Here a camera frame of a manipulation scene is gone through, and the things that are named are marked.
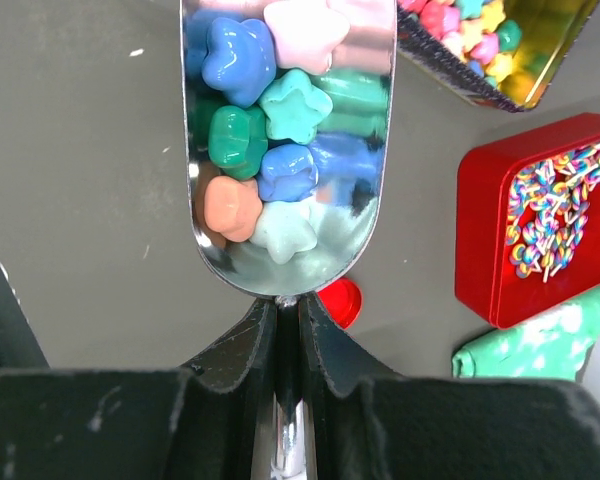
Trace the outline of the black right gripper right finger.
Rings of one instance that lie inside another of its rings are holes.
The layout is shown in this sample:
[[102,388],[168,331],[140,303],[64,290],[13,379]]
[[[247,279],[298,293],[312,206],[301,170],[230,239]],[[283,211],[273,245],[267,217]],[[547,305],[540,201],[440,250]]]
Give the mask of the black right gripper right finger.
[[403,376],[299,303],[312,479],[600,479],[600,406],[559,380]]

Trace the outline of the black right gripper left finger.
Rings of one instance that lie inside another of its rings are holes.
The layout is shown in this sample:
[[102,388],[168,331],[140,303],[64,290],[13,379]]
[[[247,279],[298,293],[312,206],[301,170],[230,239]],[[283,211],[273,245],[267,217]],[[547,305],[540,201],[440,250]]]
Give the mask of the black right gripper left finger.
[[182,366],[0,369],[0,479],[266,479],[276,310]]

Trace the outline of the metal scoop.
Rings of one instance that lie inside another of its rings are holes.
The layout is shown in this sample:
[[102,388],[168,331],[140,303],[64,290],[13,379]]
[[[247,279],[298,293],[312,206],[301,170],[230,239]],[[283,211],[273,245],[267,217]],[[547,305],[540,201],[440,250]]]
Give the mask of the metal scoop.
[[276,322],[270,471],[308,477],[307,303],[360,258],[379,215],[393,1],[184,1],[188,193],[200,255]]

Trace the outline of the pale mint star candy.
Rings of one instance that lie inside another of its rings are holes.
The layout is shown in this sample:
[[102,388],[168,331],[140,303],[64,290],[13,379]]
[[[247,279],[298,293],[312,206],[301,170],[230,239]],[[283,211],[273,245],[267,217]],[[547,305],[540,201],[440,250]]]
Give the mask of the pale mint star candy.
[[307,202],[266,202],[249,241],[264,248],[272,261],[286,264],[301,252],[316,247],[317,234],[310,223]]

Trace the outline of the peach star candy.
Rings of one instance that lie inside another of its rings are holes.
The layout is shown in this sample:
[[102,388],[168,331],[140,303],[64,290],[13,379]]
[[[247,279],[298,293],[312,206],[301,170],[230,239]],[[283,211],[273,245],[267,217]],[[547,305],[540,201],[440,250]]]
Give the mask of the peach star candy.
[[229,241],[249,240],[262,210],[263,203],[254,178],[238,181],[221,175],[213,178],[206,187],[206,225]]

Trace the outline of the blue star candy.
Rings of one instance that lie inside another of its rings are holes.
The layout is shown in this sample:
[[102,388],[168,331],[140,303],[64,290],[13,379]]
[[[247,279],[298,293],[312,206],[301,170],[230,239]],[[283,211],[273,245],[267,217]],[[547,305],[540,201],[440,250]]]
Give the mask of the blue star candy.
[[251,107],[275,79],[272,34],[259,19],[215,19],[207,33],[202,79],[233,105]]
[[290,143],[265,153],[256,180],[263,202],[297,202],[314,192],[318,168],[308,147]]

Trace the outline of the dark green star candy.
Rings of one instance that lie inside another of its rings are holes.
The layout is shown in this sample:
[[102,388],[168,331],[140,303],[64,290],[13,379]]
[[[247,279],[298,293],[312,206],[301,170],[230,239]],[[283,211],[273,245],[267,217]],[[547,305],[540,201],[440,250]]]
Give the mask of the dark green star candy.
[[239,181],[254,177],[267,150],[265,114],[259,107],[228,105],[214,113],[208,152],[212,163],[226,175]]

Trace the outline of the teal star candy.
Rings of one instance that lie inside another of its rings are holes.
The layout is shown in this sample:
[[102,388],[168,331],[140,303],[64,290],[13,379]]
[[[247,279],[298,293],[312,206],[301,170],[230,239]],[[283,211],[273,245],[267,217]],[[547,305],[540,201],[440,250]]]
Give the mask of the teal star candy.
[[312,84],[301,69],[291,69],[274,80],[259,98],[266,115],[266,133],[271,140],[311,143],[333,110],[331,97]]

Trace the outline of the pink star candy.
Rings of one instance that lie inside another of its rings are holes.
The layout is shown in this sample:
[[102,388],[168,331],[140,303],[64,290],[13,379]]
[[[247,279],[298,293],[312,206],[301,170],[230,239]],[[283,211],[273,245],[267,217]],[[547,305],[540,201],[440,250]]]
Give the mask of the pink star candy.
[[274,39],[277,65],[322,75],[332,65],[333,50],[350,30],[348,19],[325,1],[277,1],[263,18]]

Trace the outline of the speckled tin pastel star candies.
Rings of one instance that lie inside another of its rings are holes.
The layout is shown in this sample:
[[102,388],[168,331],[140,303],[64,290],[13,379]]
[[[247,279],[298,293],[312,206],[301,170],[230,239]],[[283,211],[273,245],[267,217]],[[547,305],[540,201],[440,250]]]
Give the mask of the speckled tin pastel star candies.
[[465,101],[534,109],[595,1],[400,1],[397,49]]

